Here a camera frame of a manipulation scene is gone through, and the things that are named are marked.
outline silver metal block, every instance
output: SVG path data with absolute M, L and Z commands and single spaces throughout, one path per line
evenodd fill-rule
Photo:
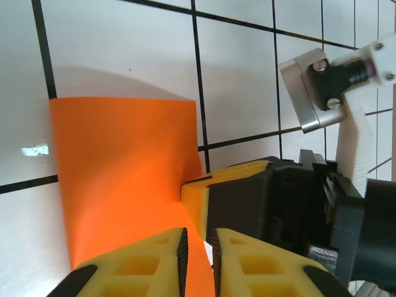
M 279 65 L 280 73 L 304 133 L 339 123 L 345 119 L 343 106 L 328 111 L 319 108 L 319 99 L 308 77 L 308 66 L 325 58 L 324 52 L 320 48 L 316 48 Z

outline yellow foam pad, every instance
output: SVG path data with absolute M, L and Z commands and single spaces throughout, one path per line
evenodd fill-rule
M 173 228 L 90 259 L 97 271 L 77 297 L 184 296 L 187 229 Z
M 213 234 L 216 297 L 323 296 L 303 267 L 319 263 L 229 229 Z
M 205 174 L 181 188 L 181 202 L 186 208 L 191 220 L 199 234 L 206 239 L 207 214 L 209 201 L 209 188 L 211 184 L 248 178 L 265 170 L 269 161 L 258 160 L 226 167 Z

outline screw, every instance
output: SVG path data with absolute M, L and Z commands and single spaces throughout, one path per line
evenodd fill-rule
M 327 100 L 327 107 L 330 110 L 336 110 L 341 106 L 341 100 L 337 98 L 331 98 Z
M 386 75 L 386 79 L 389 80 L 389 81 L 394 80 L 395 77 L 396 77 L 396 76 L 395 76 L 393 73 L 388 73 L 388 74 Z
M 380 51 L 381 49 L 383 49 L 384 44 L 383 43 L 377 43 L 374 48 L 376 49 L 376 51 Z
M 312 65 L 312 68 L 317 71 L 323 71 L 327 67 L 327 62 L 325 60 L 319 60 Z

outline orange sheet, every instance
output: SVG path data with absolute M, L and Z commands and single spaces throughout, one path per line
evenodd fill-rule
M 180 203 L 181 185 L 201 172 L 195 102 L 60 98 L 50 107 L 72 268 L 186 226 L 186 296 L 213 296 L 204 245 Z

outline white tile wall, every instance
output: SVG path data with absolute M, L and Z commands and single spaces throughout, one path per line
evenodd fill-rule
M 383 164 L 377 169 L 377 179 L 383 181 L 391 181 L 392 176 L 392 161 Z
M 58 184 L 0 195 L 0 296 L 46 296 L 69 272 Z
M 321 48 L 322 24 L 325 43 L 341 44 L 324 45 L 330 60 L 350 52 L 345 46 L 356 42 L 361 47 L 377 34 L 383 37 L 394 31 L 395 3 L 391 0 L 379 0 L 379 6 L 376 0 L 323 0 L 323 18 L 318 0 L 274 3 L 276 29 L 281 30 L 276 33 L 279 64 Z M 297 161 L 300 149 L 323 155 L 326 149 L 327 158 L 335 159 L 337 125 L 327 128 L 326 148 L 323 130 L 282 134 L 282 152 L 276 135 L 243 138 L 277 132 L 278 107 L 282 129 L 299 126 L 279 72 L 277 105 L 274 33 L 265 27 L 251 28 L 273 27 L 272 0 L 196 0 L 201 16 L 197 41 L 202 98 L 193 17 L 188 11 L 191 1 L 151 4 L 182 7 L 185 13 L 117 0 L 41 0 L 58 96 L 194 100 L 200 146 L 204 144 L 203 100 L 208 141 L 216 147 L 209 150 L 212 170 L 281 153 Z M 205 19 L 205 14 L 220 18 Z M 235 19 L 238 25 L 224 22 L 224 17 Z M 254 25 L 244 27 L 243 22 Z M 0 1 L 0 32 L 1 192 L 5 184 L 56 174 L 56 166 L 31 0 Z M 378 100 L 375 91 L 362 94 L 361 102 L 366 113 L 377 111 L 377 105 L 378 110 L 390 109 L 392 90 L 380 89 Z M 374 134 L 378 131 L 378 142 L 373 145 L 378 157 L 373 153 L 370 160 L 375 168 L 391 157 L 392 112 L 374 114 L 368 120 Z M 243 139 L 216 145 L 239 138 Z M 199 155 L 205 171 L 205 153 Z M 368 176 L 390 179 L 391 163 Z M 0 195 L 0 259 L 2 267 L 7 267 L 0 272 L 1 296 L 45 296 L 69 271 L 61 217 L 57 184 Z
M 323 129 L 304 134 L 302 131 L 286 133 L 282 135 L 283 158 L 299 161 L 301 149 L 312 150 L 324 156 L 324 133 Z
M 205 153 L 199 152 L 200 166 L 202 169 L 202 174 L 206 173 L 206 165 L 205 165 Z
M 377 170 L 373 170 L 372 172 L 367 174 L 367 178 L 377 179 Z
M 273 27 L 272 0 L 196 0 L 197 11 Z
M 278 136 L 212 149 L 209 151 L 210 169 L 217 170 L 268 156 L 280 156 Z
M 378 110 L 387 110 L 394 107 L 393 85 L 386 85 L 378 89 Z
M 392 34 L 395 23 L 395 3 L 388 0 L 379 0 L 379 18 L 378 18 L 379 38 Z
M 378 114 L 378 164 L 392 157 L 392 112 Z
M 277 131 L 273 34 L 203 18 L 197 23 L 208 142 Z
M 53 175 L 56 167 L 31 1 L 2 1 L 0 32 L 1 186 Z
M 354 0 L 323 0 L 324 39 L 354 46 Z
M 191 8 L 191 0 L 156 0 L 155 2 L 160 2 L 160 3 L 169 4 L 169 5 L 173 5 L 173 6 Z
M 277 29 L 322 39 L 321 2 L 276 0 Z
M 378 3 L 373 0 L 357 0 L 355 8 L 356 47 L 362 48 L 378 39 Z
M 114 0 L 42 5 L 58 97 L 195 100 L 203 144 L 191 16 Z

